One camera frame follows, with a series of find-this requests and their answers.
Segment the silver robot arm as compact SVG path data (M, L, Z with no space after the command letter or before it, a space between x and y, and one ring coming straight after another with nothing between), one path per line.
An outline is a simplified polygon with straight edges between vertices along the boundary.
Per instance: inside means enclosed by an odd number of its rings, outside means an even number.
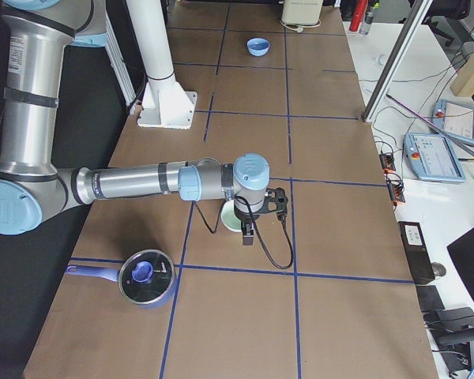
M269 211L269 165L247 153L234 163L196 161L59 170L51 162L64 50L107 42L103 1L5 1L9 64L0 129L0 234L18 235L78 205L177 193L184 201L231 200L243 243Z

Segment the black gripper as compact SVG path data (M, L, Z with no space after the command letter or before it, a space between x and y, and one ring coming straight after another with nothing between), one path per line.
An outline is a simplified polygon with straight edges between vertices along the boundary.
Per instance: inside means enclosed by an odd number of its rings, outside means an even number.
M253 213L241 211L235 208L235 215L240 221L241 232L243 234L243 245L254 244L254 221L257 217Z

